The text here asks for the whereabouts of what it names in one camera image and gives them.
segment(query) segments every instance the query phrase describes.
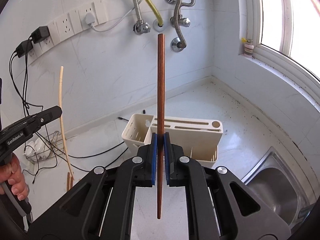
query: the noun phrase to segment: white cable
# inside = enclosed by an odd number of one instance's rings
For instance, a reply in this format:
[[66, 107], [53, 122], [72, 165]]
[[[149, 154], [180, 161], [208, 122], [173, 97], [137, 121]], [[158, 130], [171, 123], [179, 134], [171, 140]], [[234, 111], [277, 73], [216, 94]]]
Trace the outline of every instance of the white cable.
[[115, 24], [113, 24], [111, 27], [105, 29], [105, 30], [98, 30], [95, 26], [91, 26], [91, 28], [96, 31], [96, 32], [99, 32], [99, 33], [103, 33], [103, 32], [107, 32], [107, 31], [110, 31], [111, 29], [113, 29], [114, 27], [116, 27], [124, 18], [126, 18], [128, 16], [129, 13], [131, 13], [132, 11], [134, 10], [134, 7], [128, 11], [125, 15], [123, 15]]

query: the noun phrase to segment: wooden chopstick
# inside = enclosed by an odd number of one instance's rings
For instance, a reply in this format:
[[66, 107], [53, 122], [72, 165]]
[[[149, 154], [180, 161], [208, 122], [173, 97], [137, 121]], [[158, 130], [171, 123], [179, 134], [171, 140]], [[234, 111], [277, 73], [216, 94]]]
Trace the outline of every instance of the wooden chopstick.
[[164, 154], [164, 34], [158, 34], [158, 114], [157, 114], [157, 218], [161, 218], [162, 176]]

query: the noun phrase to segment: power adapter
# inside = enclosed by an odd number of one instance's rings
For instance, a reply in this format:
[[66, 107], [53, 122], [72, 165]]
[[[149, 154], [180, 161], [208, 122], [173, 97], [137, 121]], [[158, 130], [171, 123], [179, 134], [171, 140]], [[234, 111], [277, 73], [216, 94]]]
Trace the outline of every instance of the power adapter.
[[31, 38], [34, 44], [39, 43], [50, 36], [49, 28], [47, 26], [38, 27], [32, 34]]
[[18, 57], [20, 58], [32, 49], [33, 49], [33, 45], [31, 43], [31, 41], [26, 40], [26, 41], [23, 41], [19, 44], [19, 46], [16, 48], [16, 52], [17, 52]]

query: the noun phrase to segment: blue gripper pad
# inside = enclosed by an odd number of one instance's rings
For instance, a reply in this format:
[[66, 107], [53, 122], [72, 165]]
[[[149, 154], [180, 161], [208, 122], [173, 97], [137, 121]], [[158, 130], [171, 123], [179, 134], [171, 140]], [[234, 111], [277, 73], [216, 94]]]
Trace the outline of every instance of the blue gripper pad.
[[152, 185], [156, 184], [156, 162], [157, 162], [157, 135], [154, 134], [152, 166], [151, 166], [151, 181], [152, 181]]
[[165, 178], [167, 185], [170, 183], [170, 167], [169, 167], [169, 153], [166, 134], [164, 134], [164, 169], [165, 169]]

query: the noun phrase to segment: small bottle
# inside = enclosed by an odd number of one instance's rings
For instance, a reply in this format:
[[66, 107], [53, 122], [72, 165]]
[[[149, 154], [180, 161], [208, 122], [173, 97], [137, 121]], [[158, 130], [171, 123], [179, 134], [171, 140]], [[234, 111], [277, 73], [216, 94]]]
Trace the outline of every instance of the small bottle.
[[244, 56], [252, 58], [253, 48], [252, 40], [247, 40], [244, 44]]

